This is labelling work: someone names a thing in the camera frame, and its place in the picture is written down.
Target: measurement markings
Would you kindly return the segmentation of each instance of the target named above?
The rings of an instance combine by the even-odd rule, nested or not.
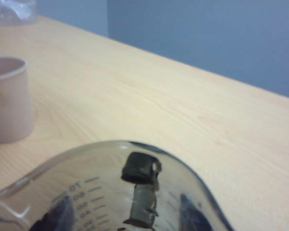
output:
[[[175,231],[174,226],[168,220],[166,220],[166,222],[169,224],[169,226],[172,228],[172,230]]]
[[[97,186],[97,187],[89,189],[88,192],[91,193],[91,192],[98,190],[98,189],[101,189],[101,188],[102,188],[101,186]]]
[[[17,225],[21,230],[23,230],[23,227],[22,227],[17,221],[14,221],[14,220],[6,220],[6,219],[4,219],[4,218],[0,218],[0,222],[15,224],[15,225]]]
[[[105,206],[106,206],[106,205],[100,205],[100,206],[95,207],[93,210],[97,210],[97,209],[103,208],[103,207],[105,207]]]
[[[105,224],[105,223],[107,223],[107,222],[109,222],[109,220],[104,220],[104,221],[102,221],[102,222],[100,222],[100,223],[97,223],[98,225],[103,225],[103,224]]]
[[[173,210],[177,210],[177,208],[172,204],[170,203],[170,201],[167,201],[167,204],[173,209]]]
[[[104,198],[103,196],[96,197],[96,198],[92,199],[91,202],[98,201],[98,200],[101,200],[103,198]]]
[[[170,191],[168,191],[168,192],[169,192],[169,195],[170,195],[174,200],[176,200],[176,202],[179,202],[179,199],[176,198],[176,196],[175,196],[172,192],[170,192]]]
[[[56,200],[60,199],[61,197],[63,197],[66,194],[66,191],[64,191],[63,193],[61,193],[60,195],[56,196],[55,198],[52,199],[52,203],[55,202]]]
[[[107,217],[107,216],[108,216],[108,214],[104,214],[104,215],[101,215],[101,216],[97,217],[96,219],[98,220],[98,219],[101,219],[101,218],[104,218],[104,217]]]
[[[98,180],[100,177],[93,177],[91,179],[86,179],[85,183],[90,183],[91,181]]]

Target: plastic measuring cup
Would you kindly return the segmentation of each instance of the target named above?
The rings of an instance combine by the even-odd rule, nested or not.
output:
[[[232,231],[167,152],[107,141],[62,153],[0,191],[0,231]]]

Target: printed numbers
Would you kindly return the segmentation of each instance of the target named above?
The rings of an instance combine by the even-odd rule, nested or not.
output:
[[[83,208],[87,207],[87,205],[88,205],[88,202],[84,202],[84,203],[82,203],[82,204],[80,204],[80,205],[77,206],[77,210],[78,210],[78,211],[79,211],[79,210],[82,210]]]
[[[92,224],[93,224],[93,221],[92,221],[92,220],[89,220],[89,221],[87,221],[86,223],[84,223],[83,227],[87,228],[87,227],[89,227],[89,226],[92,225]]]
[[[70,192],[74,192],[76,189],[80,188],[80,183],[76,182],[75,184],[72,184],[68,187]]]
[[[84,197],[84,195],[85,195],[85,192],[79,192],[73,196],[73,200],[77,201],[78,199]]]
[[[95,229],[94,225],[91,225],[89,228],[86,229],[86,231],[93,231]]]
[[[86,212],[81,213],[80,218],[83,219],[85,218],[87,215],[89,215],[91,212],[89,210],[87,210]]]

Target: wood grain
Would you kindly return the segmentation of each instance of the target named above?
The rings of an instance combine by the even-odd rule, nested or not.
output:
[[[207,183],[240,231],[289,231],[289,98],[39,17],[0,26],[28,61],[35,129],[0,144],[0,189],[90,142],[161,147]]]

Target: measuring cup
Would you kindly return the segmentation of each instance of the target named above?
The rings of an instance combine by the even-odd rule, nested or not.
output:
[[[232,231],[198,175],[167,152],[106,141],[0,191],[0,231]]]

